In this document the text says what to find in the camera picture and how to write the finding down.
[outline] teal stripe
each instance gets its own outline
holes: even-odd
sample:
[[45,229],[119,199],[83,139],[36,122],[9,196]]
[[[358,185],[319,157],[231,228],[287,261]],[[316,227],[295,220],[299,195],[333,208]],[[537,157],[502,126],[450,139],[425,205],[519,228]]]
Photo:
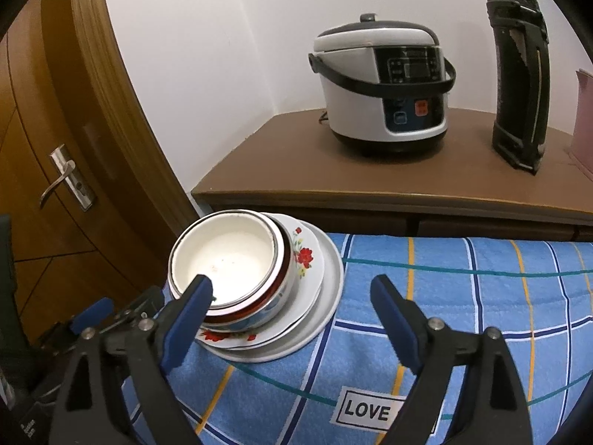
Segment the teal stripe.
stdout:
[[487,269],[457,269],[454,267],[421,266],[419,264],[392,263],[390,261],[374,261],[373,259],[355,259],[345,257],[345,263],[373,264],[375,266],[402,267],[404,269],[417,269],[436,273],[475,274],[488,276],[509,276],[511,278],[557,278],[559,276],[576,276],[580,274],[593,274],[593,269],[579,269],[577,271],[561,271],[559,273],[512,273],[506,271],[493,271]]
[[[329,406],[337,405],[337,402],[335,400],[332,400],[331,398],[326,398],[325,396],[321,396],[321,395],[315,395],[315,393],[304,392],[303,390],[294,388],[294,386],[286,385],[285,383],[278,382],[277,380],[274,380],[273,378],[265,376],[261,373],[257,373],[257,371],[252,370],[251,368],[249,368],[245,365],[242,365],[240,363],[232,363],[232,362],[227,362],[227,363],[229,365],[234,366],[237,370],[241,370],[243,373],[247,373],[248,375],[253,376],[254,378],[257,378],[258,380],[261,380],[262,382],[268,383],[269,385],[275,386],[276,388],[280,388],[280,390],[284,390],[286,392],[289,392],[289,393],[292,393],[295,395],[299,395],[304,398],[307,398],[308,400],[313,400],[314,402],[323,403],[325,405],[329,405]],[[583,376],[578,377],[576,380],[574,380],[573,382],[570,382],[568,385],[563,386],[562,388],[558,388],[558,390],[548,393],[547,395],[543,395],[539,398],[534,398],[531,402],[527,402],[527,405],[528,406],[535,405],[536,403],[543,402],[543,401],[547,400],[548,398],[552,398],[553,396],[556,396],[559,393],[562,393],[563,391],[568,390],[568,388],[570,388],[571,386],[574,386],[577,383],[582,382],[583,380],[587,379],[589,376],[591,376],[591,374],[593,374],[593,370],[589,371],[589,373],[585,373]],[[443,413],[443,415],[441,415],[441,420],[451,420],[451,419],[453,419],[453,415],[451,415],[449,413]]]

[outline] white label patch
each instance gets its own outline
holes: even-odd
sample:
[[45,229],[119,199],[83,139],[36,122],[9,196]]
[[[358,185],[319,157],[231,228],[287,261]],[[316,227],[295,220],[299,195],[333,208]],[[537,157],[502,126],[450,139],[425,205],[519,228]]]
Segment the white label patch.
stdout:
[[[406,398],[343,386],[330,422],[348,428],[387,431]],[[431,435],[437,431],[439,419]]]

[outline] rice cooker lid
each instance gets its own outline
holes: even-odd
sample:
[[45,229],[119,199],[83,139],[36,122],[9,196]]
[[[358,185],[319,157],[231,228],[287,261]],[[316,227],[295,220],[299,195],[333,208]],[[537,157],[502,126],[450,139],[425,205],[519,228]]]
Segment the rice cooker lid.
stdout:
[[437,46],[434,31],[417,23],[376,20],[375,13],[361,14],[360,21],[331,28],[315,38],[315,52],[383,46]]

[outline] blue gripper pad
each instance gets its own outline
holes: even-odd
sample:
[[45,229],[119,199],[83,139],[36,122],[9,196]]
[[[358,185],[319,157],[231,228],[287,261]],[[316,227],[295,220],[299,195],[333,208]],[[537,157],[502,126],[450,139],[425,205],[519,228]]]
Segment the blue gripper pad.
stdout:
[[101,298],[95,304],[90,305],[82,313],[78,314],[70,322],[70,331],[79,335],[82,330],[88,327],[98,326],[107,316],[114,311],[113,301],[109,298]]
[[386,275],[371,281],[371,303],[401,364],[418,374],[428,335],[426,317],[413,301],[405,300]]
[[212,302],[212,282],[197,275],[181,298],[170,301],[158,316],[155,347],[161,371],[167,374],[185,358]]

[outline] screw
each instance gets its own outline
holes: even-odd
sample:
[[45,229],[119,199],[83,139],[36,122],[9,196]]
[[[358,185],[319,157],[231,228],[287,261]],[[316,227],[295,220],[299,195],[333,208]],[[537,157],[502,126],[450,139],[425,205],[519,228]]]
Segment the screw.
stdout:
[[428,327],[434,331],[440,331],[445,327],[445,322],[441,318],[430,318]]
[[153,326],[154,321],[150,318],[144,318],[138,323],[138,328],[140,328],[142,331],[150,331]]
[[95,329],[94,328],[85,328],[84,330],[82,330],[82,333],[80,333],[80,335],[82,336],[82,339],[91,339],[93,336],[95,336]]
[[488,337],[492,339],[499,339],[502,336],[500,330],[498,328],[495,328],[494,326],[486,328],[486,334],[488,335]]

